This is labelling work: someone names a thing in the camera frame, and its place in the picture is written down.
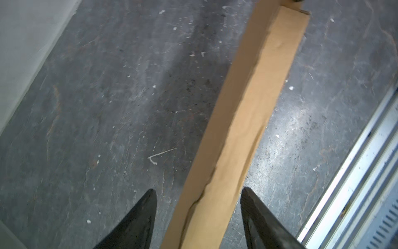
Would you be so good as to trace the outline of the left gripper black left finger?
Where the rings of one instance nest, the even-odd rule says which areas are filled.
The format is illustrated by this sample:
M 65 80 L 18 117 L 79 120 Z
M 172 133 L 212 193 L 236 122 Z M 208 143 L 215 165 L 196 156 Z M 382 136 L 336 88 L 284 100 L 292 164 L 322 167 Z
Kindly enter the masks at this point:
M 148 249 L 150 248 L 157 195 L 149 189 L 120 223 L 102 240 L 96 249 Z

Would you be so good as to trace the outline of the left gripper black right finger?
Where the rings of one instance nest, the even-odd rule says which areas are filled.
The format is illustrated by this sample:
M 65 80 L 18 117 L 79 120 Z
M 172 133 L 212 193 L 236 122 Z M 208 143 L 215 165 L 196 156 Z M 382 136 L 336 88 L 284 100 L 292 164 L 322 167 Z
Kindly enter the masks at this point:
M 242 189 L 240 207 L 247 248 L 305 249 L 251 188 Z

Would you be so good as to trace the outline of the brown cardboard box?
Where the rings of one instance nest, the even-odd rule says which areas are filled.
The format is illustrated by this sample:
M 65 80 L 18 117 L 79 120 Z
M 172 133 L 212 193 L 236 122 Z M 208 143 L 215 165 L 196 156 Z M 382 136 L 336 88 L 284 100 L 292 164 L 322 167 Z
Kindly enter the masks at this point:
M 220 247 L 308 22 L 300 1 L 257 3 L 161 248 Z

